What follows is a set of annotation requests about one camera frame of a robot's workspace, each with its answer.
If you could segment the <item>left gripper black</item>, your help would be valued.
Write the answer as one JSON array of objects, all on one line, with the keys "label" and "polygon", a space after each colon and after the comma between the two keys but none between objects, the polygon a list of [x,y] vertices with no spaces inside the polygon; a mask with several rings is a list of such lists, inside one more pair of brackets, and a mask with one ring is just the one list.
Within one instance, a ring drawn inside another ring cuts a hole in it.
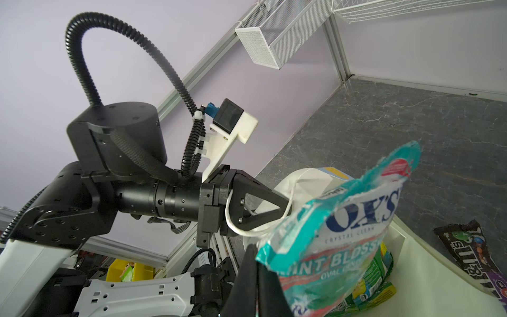
[{"label": "left gripper black", "polygon": [[[225,205],[231,190],[231,206],[227,207],[226,222]],[[252,215],[241,204],[242,200],[245,202],[247,194],[272,203],[278,209],[261,210],[261,213]],[[209,248],[215,233],[245,237],[266,235],[287,216],[288,203],[285,196],[275,193],[243,170],[236,171],[229,165],[220,165],[200,187],[197,247]]]}]

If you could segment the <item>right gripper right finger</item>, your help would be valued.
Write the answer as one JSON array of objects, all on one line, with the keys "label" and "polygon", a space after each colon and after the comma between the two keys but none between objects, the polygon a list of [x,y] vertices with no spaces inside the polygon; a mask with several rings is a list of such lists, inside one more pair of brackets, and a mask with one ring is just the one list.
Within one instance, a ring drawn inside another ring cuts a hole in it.
[{"label": "right gripper right finger", "polygon": [[293,317],[278,275],[258,264],[258,316]]}]

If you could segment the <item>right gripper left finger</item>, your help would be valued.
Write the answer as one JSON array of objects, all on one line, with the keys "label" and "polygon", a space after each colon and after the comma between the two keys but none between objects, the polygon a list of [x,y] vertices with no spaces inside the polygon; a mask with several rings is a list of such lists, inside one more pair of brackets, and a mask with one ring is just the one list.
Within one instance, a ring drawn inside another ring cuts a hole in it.
[{"label": "right gripper left finger", "polygon": [[249,244],[231,294],[220,312],[221,317],[255,317],[257,311],[257,247]]}]

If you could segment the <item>Fox's mint blossom candy bag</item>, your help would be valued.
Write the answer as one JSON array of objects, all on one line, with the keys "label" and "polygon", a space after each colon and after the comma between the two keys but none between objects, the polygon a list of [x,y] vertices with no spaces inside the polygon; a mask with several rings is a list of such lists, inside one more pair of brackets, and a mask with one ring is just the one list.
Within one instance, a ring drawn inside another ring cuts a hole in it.
[{"label": "Fox's mint blossom candy bag", "polygon": [[402,145],[362,177],[304,203],[261,240],[256,259],[278,275],[289,316],[324,316],[353,291],[420,157],[418,142]]}]

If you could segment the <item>illustrated paper gift bag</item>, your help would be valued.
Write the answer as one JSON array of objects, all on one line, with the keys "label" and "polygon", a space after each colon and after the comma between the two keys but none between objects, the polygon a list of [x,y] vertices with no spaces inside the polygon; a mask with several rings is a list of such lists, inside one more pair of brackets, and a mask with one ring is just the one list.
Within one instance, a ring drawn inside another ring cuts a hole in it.
[{"label": "illustrated paper gift bag", "polygon": [[[384,242],[394,261],[388,281],[397,293],[381,305],[352,316],[506,315],[496,298],[415,236],[399,218],[391,222]],[[302,304],[289,307],[293,316],[310,316]]]}]

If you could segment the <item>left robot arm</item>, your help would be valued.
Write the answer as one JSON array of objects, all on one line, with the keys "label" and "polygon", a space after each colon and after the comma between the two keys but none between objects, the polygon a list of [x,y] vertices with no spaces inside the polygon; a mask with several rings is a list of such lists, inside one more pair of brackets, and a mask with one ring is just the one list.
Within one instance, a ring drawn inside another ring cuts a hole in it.
[{"label": "left robot arm", "polygon": [[[105,105],[83,55],[87,31],[132,40],[163,70],[191,115],[181,167],[169,168],[157,109],[144,102]],[[196,106],[160,50],[128,23],[104,13],[73,17],[67,55],[89,107],[67,127],[77,160],[65,166],[1,235],[2,316],[290,316],[277,275],[246,249],[238,272],[219,261],[214,234],[257,235],[286,217],[291,202],[223,159],[258,121],[231,100]],[[117,214],[168,221],[173,232],[196,223],[198,254],[210,263],[178,276],[127,283],[87,279],[63,263],[92,237],[110,232]]]}]

